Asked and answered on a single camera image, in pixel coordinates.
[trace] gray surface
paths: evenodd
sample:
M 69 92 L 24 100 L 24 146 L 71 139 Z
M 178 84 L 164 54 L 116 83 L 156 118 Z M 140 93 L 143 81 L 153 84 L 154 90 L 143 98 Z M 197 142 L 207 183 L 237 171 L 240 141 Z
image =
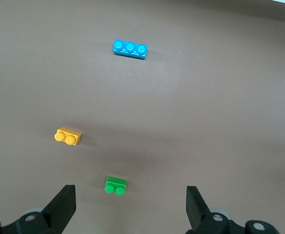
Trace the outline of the gray surface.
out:
M 3 225 L 75 184 L 65 234 L 182 234 L 196 185 L 238 224 L 285 233 L 285 17 L 250 12 L 0 1 Z M 147 59 L 115 56 L 114 39 L 145 43 Z M 62 126 L 77 146 L 54 140 Z M 128 180 L 124 196 L 106 176 Z

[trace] silver bolt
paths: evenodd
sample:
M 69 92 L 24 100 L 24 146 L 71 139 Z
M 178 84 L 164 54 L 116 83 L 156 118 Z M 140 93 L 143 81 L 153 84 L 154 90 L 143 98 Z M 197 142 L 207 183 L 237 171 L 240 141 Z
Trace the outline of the silver bolt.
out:
M 254 223 L 253 227 L 259 231 L 264 231 L 265 227 L 261 223 Z
M 35 216 L 34 216 L 34 215 L 29 215 L 29 216 L 27 216 L 27 217 L 25 218 L 25 222 L 31 221 L 31 220 L 33 220 L 33 219 L 35 219 Z
M 214 216 L 212 217 L 214 220 L 216 220 L 216 221 L 218 221 L 218 222 L 221 222 L 221 221 L 223 221 L 224 219 L 220 216 L 220 215 L 218 215 L 218 214 L 214 214 Z

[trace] green lego brick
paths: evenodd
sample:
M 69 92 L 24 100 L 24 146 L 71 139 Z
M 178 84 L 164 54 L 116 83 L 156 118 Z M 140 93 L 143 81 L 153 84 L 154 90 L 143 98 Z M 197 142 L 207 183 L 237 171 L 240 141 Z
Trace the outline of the green lego brick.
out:
M 125 193 L 125 189 L 126 189 L 125 179 L 108 176 L 104 189 L 107 193 L 111 194 L 115 192 L 117 195 L 121 196 Z

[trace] toy block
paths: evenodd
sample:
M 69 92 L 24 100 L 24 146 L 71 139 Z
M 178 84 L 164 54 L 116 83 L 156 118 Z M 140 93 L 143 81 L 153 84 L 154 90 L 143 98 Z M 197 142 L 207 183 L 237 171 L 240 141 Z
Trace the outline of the toy block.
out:
M 68 128 L 59 128 L 55 134 L 56 141 L 64 141 L 68 145 L 76 145 L 82 134 Z
M 123 40 L 115 40 L 113 51 L 116 55 L 145 59 L 147 56 L 148 46 Z
M 104 190 L 111 194 L 115 192 L 117 195 L 121 196 L 125 193 L 126 180 L 120 179 L 112 176 L 108 176 L 107 182 L 105 183 Z

